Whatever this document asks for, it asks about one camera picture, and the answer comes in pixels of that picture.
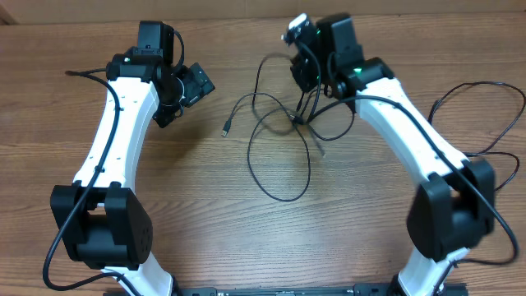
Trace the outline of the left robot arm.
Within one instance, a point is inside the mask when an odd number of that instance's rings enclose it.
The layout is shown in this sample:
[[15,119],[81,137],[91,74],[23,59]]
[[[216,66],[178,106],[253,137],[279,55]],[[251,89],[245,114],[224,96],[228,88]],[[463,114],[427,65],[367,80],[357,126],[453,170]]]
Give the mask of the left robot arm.
[[182,36],[160,21],[139,24],[137,44],[106,67],[81,76],[103,85],[106,104],[85,162],[69,185],[57,185],[50,207],[73,260],[112,278],[127,295],[178,295],[175,278],[152,251],[153,225],[136,196],[136,170],[151,123],[167,127],[214,90],[198,64],[186,66],[173,48]]

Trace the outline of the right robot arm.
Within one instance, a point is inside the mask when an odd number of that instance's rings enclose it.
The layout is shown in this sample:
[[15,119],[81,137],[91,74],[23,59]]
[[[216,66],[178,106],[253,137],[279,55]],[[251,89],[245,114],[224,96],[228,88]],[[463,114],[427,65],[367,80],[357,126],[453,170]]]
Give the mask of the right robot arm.
[[407,218],[414,249],[388,295],[465,295],[447,285],[454,266],[494,229],[495,174],[455,149],[413,106],[380,58],[366,59],[352,18],[312,21],[302,13],[282,37],[296,45],[291,72],[302,91],[322,86],[367,121],[408,171],[416,195]]

